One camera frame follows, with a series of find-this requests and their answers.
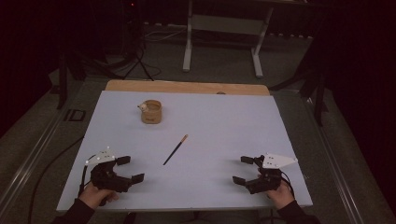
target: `human hand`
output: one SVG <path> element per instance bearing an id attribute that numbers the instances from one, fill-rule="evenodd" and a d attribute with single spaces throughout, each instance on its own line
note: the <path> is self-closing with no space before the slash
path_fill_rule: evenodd
<path id="1" fill-rule="evenodd" d="M 280 182 L 280 186 L 276 190 L 267 190 L 265 193 L 274 202 L 277 210 L 294 201 L 289 185 L 283 180 Z"/>
<path id="2" fill-rule="evenodd" d="M 107 201 L 111 203 L 116 201 L 119 196 L 114 190 L 99 189 L 90 182 L 78 198 L 91 209 L 96 209 L 104 198 L 107 198 Z"/>

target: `dark background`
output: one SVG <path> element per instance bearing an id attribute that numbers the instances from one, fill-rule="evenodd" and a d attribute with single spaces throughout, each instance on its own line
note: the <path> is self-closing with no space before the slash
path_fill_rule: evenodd
<path id="1" fill-rule="evenodd" d="M 142 17 L 150 23 L 185 23 L 186 15 L 177 12 L 186 11 L 186 2 L 148 0 Z M 48 74 L 58 67 L 60 35 L 77 34 L 69 37 L 75 38 L 77 45 L 85 46 L 82 50 L 92 57 L 103 57 L 104 48 L 120 47 L 117 39 L 104 46 L 94 35 L 100 31 L 98 23 L 111 21 L 106 16 L 94 19 L 92 11 L 86 13 L 91 10 L 89 5 L 87 0 L 1 1 L 0 136 L 51 88 Z M 304 62 L 330 71 L 326 86 L 332 90 L 379 187 L 396 213 L 392 184 L 392 175 L 396 173 L 393 165 L 396 6 L 385 1 L 351 1 L 329 15 L 315 34 Z M 281 15 L 278 16 L 274 20 L 281 23 Z M 317 27 L 318 21 L 308 20 Z M 276 33 L 277 28 L 275 22 L 269 29 Z"/>

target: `sleeve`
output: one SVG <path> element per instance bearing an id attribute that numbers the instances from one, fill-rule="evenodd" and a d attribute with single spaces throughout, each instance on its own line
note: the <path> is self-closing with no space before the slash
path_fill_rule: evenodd
<path id="1" fill-rule="evenodd" d="M 277 212 L 288 224 L 320 224 L 317 217 L 307 215 L 295 200 Z"/>
<path id="2" fill-rule="evenodd" d="M 51 224 L 86 224 L 91 219 L 94 212 L 95 211 L 82 200 L 75 199 L 75 202 L 69 210 L 67 210 L 63 216 L 53 219 Z"/>

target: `metal stand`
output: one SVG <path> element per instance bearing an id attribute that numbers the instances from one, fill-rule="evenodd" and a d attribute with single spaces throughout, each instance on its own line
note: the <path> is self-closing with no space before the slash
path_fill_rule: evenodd
<path id="1" fill-rule="evenodd" d="M 187 44 L 184 53 L 183 72 L 190 72 L 191 65 L 191 33 L 192 29 L 207 30 L 215 32 L 227 32 L 244 35 L 257 35 L 259 41 L 255 48 L 251 50 L 254 70 L 257 78 L 262 77 L 262 65 L 260 63 L 259 53 L 262 47 L 262 41 L 265 38 L 269 21 L 273 14 L 274 8 L 268 8 L 264 21 L 244 20 L 236 18 L 224 18 L 205 15 L 194 15 L 192 13 L 192 1 L 189 0 L 189 15 L 187 21 Z"/>

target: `aluminum rail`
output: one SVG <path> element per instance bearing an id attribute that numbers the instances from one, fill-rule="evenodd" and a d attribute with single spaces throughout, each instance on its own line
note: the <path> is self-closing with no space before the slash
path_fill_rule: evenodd
<path id="1" fill-rule="evenodd" d="M 77 96 L 81 85 L 81 83 L 77 82 L 71 83 L 68 100 L 66 100 L 64 106 L 61 109 L 55 112 L 46 129 L 40 135 L 35 146 L 32 148 L 30 154 L 21 164 L 15 175 L 12 177 L 12 180 L 10 181 L 6 190 L 0 198 L 0 223 L 4 223 L 8 211 L 15 203 L 17 197 L 21 193 L 22 188 L 24 187 L 36 165 L 38 164 L 39 159 L 43 155 L 48 144 L 50 143 L 50 140 L 52 139 L 52 136 L 54 135 L 59 123 L 62 121 L 68 107 Z"/>
<path id="2" fill-rule="evenodd" d="M 363 224 L 364 221 L 361 217 L 361 212 L 358 209 L 358 206 L 355 203 L 355 200 L 352 197 L 351 190 L 349 185 L 347 184 L 346 179 L 341 172 L 340 166 L 335 158 L 334 153 L 332 152 L 332 147 L 326 137 L 325 132 L 322 128 L 320 128 L 314 118 L 313 111 L 313 103 L 310 99 L 302 98 L 305 109 L 308 111 L 309 118 L 311 122 L 317 127 L 315 130 L 320 136 L 320 141 L 324 146 L 325 153 L 327 155 L 327 159 L 330 165 L 330 172 L 332 173 L 332 177 L 335 182 L 335 186 L 337 187 L 341 200 L 343 201 L 344 207 L 346 209 L 346 213 L 349 217 L 349 220 L 352 224 Z"/>

